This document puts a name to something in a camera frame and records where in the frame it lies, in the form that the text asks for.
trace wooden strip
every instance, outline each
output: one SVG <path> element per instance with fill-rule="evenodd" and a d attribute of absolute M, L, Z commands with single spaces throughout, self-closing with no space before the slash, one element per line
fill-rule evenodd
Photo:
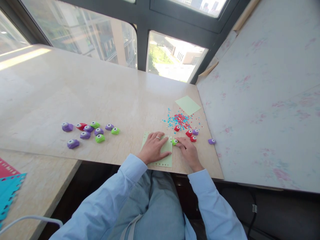
<path fill-rule="evenodd" d="M 203 73 L 201 73 L 199 75 L 199 77 L 200 76 L 207 76 L 218 65 L 219 60 L 216 57 L 214 57 L 212 62 L 213 62 L 213 65 L 211 67 L 209 67 L 208 69 L 206 69 Z"/>
<path fill-rule="evenodd" d="M 243 11 L 243 13 L 241 14 L 240 18 L 238 19 L 238 21 L 236 22 L 236 24 L 233 27 L 234 31 L 240 31 L 240 29 L 242 28 L 242 26 L 244 25 L 244 23 L 246 22 L 246 20 L 248 19 L 248 17 L 250 16 L 250 14 L 252 13 L 252 11 L 255 9 L 255 7 L 257 6 L 257 4 L 259 3 L 260 0 L 251 0 L 250 3 L 248 4 L 248 6 L 246 7 L 246 9 Z"/>

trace purple craft punch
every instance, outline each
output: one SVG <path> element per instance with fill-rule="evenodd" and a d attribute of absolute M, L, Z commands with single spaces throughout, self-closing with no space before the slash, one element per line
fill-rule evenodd
<path fill-rule="evenodd" d="M 94 127 L 91 127 L 89 125 L 85 126 L 84 129 L 86 132 L 92 132 L 94 130 Z"/>
<path fill-rule="evenodd" d="M 192 130 L 192 133 L 193 133 L 193 135 L 196 135 L 196 136 L 197 136 L 197 135 L 199 134 L 199 130 L 198 130 L 198 129 L 193 129 L 193 130 Z"/>
<path fill-rule="evenodd" d="M 96 128 L 96 130 L 94 130 L 94 135 L 98 136 L 99 134 L 103 134 L 103 130 L 101 128 Z"/>
<path fill-rule="evenodd" d="M 106 126 L 106 130 L 111 131 L 114 128 L 114 126 L 112 124 L 108 124 Z"/>
<path fill-rule="evenodd" d="M 208 143 L 209 143 L 209 144 L 215 144 L 216 141 L 215 141 L 214 139 L 209 139 L 209 140 L 208 140 Z"/>
<path fill-rule="evenodd" d="M 68 146 L 69 149 L 73 149 L 73 148 L 75 148 L 75 147 L 78 147 L 79 145 L 80 145 L 79 141 L 78 141 L 78 140 L 75 140 L 75 139 L 69 140 L 69 141 L 68 141 L 68 144 L 67 144 L 67 146 Z"/>
<path fill-rule="evenodd" d="M 81 138 L 81 139 L 89 139 L 90 136 L 91 136 L 91 133 L 89 133 L 89 132 L 82 132 L 82 133 L 80 134 L 80 138 Z"/>
<path fill-rule="evenodd" d="M 71 123 L 64 122 L 61 125 L 62 125 L 62 130 L 65 132 L 70 132 L 73 130 L 73 125 Z"/>

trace sunlight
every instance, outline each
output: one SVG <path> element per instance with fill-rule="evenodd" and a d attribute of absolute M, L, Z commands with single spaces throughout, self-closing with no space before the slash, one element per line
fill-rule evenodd
<path fill-rule="evenodd" d="M 3 69 L 6 69 L 8 67 L 14 66 L 16 64 L 19 64 L 21 62 L 27 61 L 31 58 L 37 57 L 39 55 L 45 54 L 47 52 L 50 52 L 50 49 L 40 48 L 37 50 L 34 50 L 32 52 L 22 54 L 20 56 L 5 60 L 3 62 L 0 62 L 0 71 Z"/>
<path fill-rule="evenodd" d="M 29 47 L 32 47 L 32 45 L 27 46 L 27 47 L 24 47 L 24 48 L 19 48 L 19 49 L 17 49 L 17 50 L 13 50 L 13 51 L 11 51 L 11 52 L 7 52 L 7 53 L 4 53 L 4 54 L 1 54 L 0 57 L 2 57 L 2 56 L 4 56 L 4 55 L 7 55 L 7 54 L 10 54 L 10 53 L 13 53 L 13 52 L 18 52 L 18 51 L 20 51 L 20 50 L 23 50 L 23 49 L 26 49 L 26 48 L 29 48 Z"/>

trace right hand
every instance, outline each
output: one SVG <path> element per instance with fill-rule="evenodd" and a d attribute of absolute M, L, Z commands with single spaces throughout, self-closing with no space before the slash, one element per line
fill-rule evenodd
<path fill-rule="evenodd" d="M 190 138 L 187 137 L 176 137 L 179 143 L 176 144 L 180 148 L 182 156 L 186 160 L 193 172 L 198 172 L 204 169 L 201 165 L 198 157 L 197 148 L 192 144 Z"/>

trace pink paper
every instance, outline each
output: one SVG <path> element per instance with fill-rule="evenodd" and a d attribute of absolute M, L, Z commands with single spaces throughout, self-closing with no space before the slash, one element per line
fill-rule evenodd
<path fill-rule="evenodd" d="M 8 164 L 5 160 L 0 158 L 0 178 L 9 177 L 20 174 L 14 167 Z"/>

